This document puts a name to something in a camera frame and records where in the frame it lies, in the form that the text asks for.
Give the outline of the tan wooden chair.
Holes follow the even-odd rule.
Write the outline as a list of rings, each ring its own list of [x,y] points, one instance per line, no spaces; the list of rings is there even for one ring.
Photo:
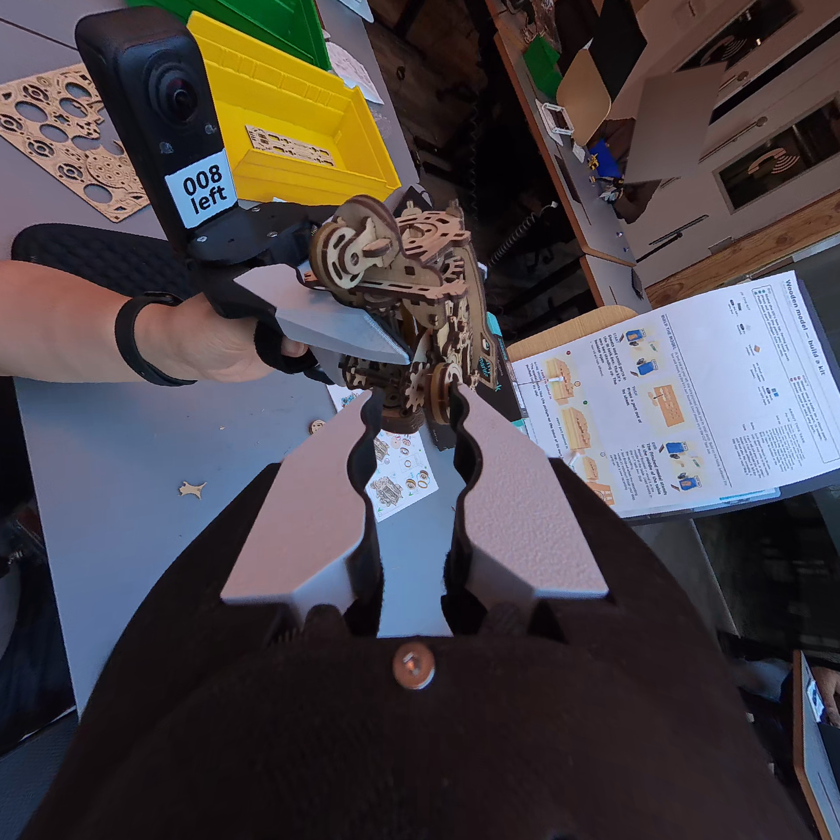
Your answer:
[[[574,57],[558,87],[556,102],[566,111],[574,142],[587,146],[612,107],[612,99],[590,50],[581,49]]]

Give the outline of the green plastic bin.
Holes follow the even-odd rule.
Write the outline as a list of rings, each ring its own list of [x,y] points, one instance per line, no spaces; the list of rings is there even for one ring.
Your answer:
[[[127,1],[131,7],[162,8],[184,23],[193,12],[330,71],[332,66],[313,1]]]

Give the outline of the wooden mechanical model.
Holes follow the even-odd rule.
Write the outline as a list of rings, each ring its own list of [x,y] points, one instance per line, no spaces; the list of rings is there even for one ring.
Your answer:
[[[338,207],[310,244],[301,284],[379,319],[407,345],[407,361],[343,351],[339,383],[384,393],[382,426],[413,434],[426,419],[449,423],[448,389],[497,387],[497,341],[484,282],[456,200],[443,211],[412,202],[399,217],[367,195]]]

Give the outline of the white paper sheet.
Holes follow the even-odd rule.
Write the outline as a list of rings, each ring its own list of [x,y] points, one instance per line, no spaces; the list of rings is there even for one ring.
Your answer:
[[[344,48],[334,44],[331,40],[328,40],[325,46],[332,71],[342,79],[343,83],[348,88],[360,89],[366,101],[382,105],[384,100],[364,66]]]

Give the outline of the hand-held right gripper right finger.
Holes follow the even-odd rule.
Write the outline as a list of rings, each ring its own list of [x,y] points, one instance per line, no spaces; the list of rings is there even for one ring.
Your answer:
[[[529,619],[539,602],[602,599],[607,583],[540,446],[463,384],[448,392],[458,495],[442,611],[475,634],[491,609]]]

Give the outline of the person's left hand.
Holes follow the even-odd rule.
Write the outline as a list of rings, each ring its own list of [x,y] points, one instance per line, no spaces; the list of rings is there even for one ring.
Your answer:
[[[251,382],[275,367],[257,352],[257,318],[227,319],[218,315],[204,295],[171,310],[165,336],[169,349],[162,370],[183,380]]]

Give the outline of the yellow plastic bin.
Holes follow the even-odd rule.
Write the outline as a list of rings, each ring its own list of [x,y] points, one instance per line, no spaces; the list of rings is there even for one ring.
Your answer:
[[[340,205],[385,200],[400,179],[357,88],[234,28],[192,13],[237,194],[267,203]],[[246,124],[328,150],[335,167],[255,150]]]

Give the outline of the black wristband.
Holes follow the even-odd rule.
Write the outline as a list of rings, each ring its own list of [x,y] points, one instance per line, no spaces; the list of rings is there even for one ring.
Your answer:
[[[114,339],[123,361],[143,381],[152,385],[180,387],[196,383],[195,380],[183,380],[169,376],[149,363],[141,355],[134,335],[136,320],[144,308],[150,305],[173,308],[182,302],[183,299],[169,292],[149,291],[124,302],[115,318]]]

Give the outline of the long grey desk wooden edge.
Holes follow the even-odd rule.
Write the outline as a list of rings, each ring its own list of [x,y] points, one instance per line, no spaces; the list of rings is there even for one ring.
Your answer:
[[[595,304],[622,306],[647,312],[652,306],[641,281],[634,274],[635,259],[624,231],[611,206],[597,195],[588,168],[579,162],[571,142],[562,145],[550,138],[535,91],[522,57],[523,43],[517,24],[502,16],[496,21],[494,42],[519,105],[528,121],[563,210],[581,248],[581,268]]]

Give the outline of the light plywood board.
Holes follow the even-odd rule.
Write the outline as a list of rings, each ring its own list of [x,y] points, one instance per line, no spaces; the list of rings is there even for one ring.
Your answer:
[[[613,305],[597,308],[508,345],[507,356],[510,362],[521,361],[592,333],[611,328],[636,316],[635,310],[625,306]]]

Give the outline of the small grey desk wooden edge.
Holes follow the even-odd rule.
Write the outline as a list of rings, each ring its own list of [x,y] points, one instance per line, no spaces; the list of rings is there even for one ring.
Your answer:
[[[792,654],[792,756],[820,838],[839,838],[838,729],[804,653]]]

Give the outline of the person's left forearm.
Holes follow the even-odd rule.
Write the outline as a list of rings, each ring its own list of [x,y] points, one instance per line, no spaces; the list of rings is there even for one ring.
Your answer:
[[[114,323],[128,298],[66,272],[1,263],[1,375],[39,382],[139,382]]]

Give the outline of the green box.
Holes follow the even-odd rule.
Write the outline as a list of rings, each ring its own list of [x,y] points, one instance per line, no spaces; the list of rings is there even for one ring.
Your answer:
[[[537,89],[553,97],[562,81],[558,67],[560,54],[542,35],[535,35],[523,52],[523,59]]]

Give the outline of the large laser-cut wooden sheet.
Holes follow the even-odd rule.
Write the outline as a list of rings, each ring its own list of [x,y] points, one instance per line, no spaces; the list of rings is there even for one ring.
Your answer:
[[[150,201],[122,142],[102,137],[106,117],[82,63],[1,86],[2,137],[108,220],[119,223]]]

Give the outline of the small wooden part sheet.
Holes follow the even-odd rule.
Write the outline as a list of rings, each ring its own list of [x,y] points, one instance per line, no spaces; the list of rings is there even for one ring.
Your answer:
[[[331,153],[317,145],[246,124],[250,142],[255,150],[269,152],[299,161],[335,167]]]

